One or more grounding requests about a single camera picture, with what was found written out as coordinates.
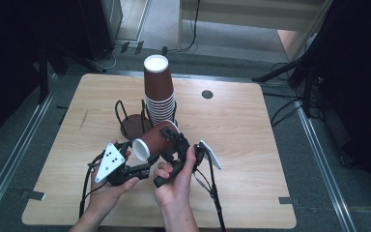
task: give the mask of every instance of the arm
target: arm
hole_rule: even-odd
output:
[[[102,183],[96,183],[95,178],[98,173],[96,170],[91,174],[91,190],[96,189],[102,185]],[[131,190],[137,183],[138,178],[132,178],[126,181],[121,186],[112,187],[109,183],[106,183],[103,187],[92,192],[90,194],[90,202],[86,211],[83,213],[79,221],[71,228],[71,232],[94,232],[97,231],[101,222],[106,218],[110,211],[114,208],[119,200],[120,196]]]
[[[189,205],[189,190],[192,168],[195,163],[194,148],[191,146],[186,152],[186,161],[183,170],[173,182],[167,183],[155,190],[155,197],[160,208],[166,231],[198,231],[194,214]],[[169,163],[159,163],[155,170],[155,177],[169,178],[173,167]]]

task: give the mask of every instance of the wooden table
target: wooden table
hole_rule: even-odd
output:
[[[296,218],[261,87],[200,79],[173,78],[180,131],[190,144],[205,140],[223,169],[214,170],[227,228],[293,228]],[[44,201],[30,200],[25,224],[72,225],[78,219],[87,163],[113,138],[123,142],[114,105],[123,101],[127,113],[137,114],[144,98],[142,77],[86,74],[34,188]],[[202,97],[204,90],[214,96]],[[141,163],[131,156],[128,164]],[[208,162],[199,169],[210,177]],[[123,195],[103,225],[162,227],[154,198],[153,178]],[[219,227],[214,202],[192,178],[191,207],[199,227]]]

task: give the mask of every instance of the black wire cup holder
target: black wire cup holder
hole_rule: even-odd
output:
[[[123,113],[125,114],[124,120],[122,120],[122,118],[119,115],[118,110],[119,105],[122,107]],[[128,116],[128,114],[126,113],[125,106],[121,100],[118,100],[116,102],[114,110],[116,113],[117,120],[119,121],[120,124],[120,132],[128,140],[132,140],[139,137],[141,134],[145,133],[147,130],[151,129],[154,126],[152,124],[152,121],[150,120],[151,115],[146,107],[146,103],[144,103],[144,100],[141,100],[140,114],[131,114]],[[176,110],[177,103],[175,102],[173,114],[169,121],[173,122],[176,126],[178,126],[177,121],[175,120]]]

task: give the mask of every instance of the black stand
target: black stand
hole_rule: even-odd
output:
[[[47,61],[50,63],[56,73],[66,74],[66,71],[68,70],[68,65],[62,57],[62,53],[88,68],[91,72],[105,73],[105,70],[98,70],[97,67],[78,57],[76,54],[61,45],[54,43],[43,43],[41,49],[39,50],[39,82],[41,87],[41,95],[38,100],[38,104],[43,102],[49,92]]]
[[[307,77],[305,82],[304,94],[302,96],[303,111],[305,112],[307,117],[309,117],[309,103],[312,92],[312,83],[315,80],[319,68],[317,65],[318,62],[315,61],[318,59],[322,47],[326,47],[325,43],[330,28],[337,20],[337,18],[341,15],[342,11],[345,9],[344,6],[346,5],[341,4],[340,6],[336,6],[338,4],[335,3],[336,1],[332,2],[332,5],[328,10],[327,17],[325,18],[324,24],[322,25],[321,31],[315,37],[311,46],[309,46],[309,48],[298,60],[293,61],[264,76],[251,78],[251,80],[254,82],[266,82],[291,69],[295,69],[294,72],[291,74],[288,83],[291,88],[296,88]]]

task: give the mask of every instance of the person's right hand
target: person's right hand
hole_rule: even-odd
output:
[[[155,190],[156,202],[160,208],[166,231],[198,231],[194,215],[189,205],[189,191],[192,169],[196,161],[194,148],[186,151],[183,170],[176,178]],[[170,163],[159,163],[155,177],[165,179],[173,171]]]

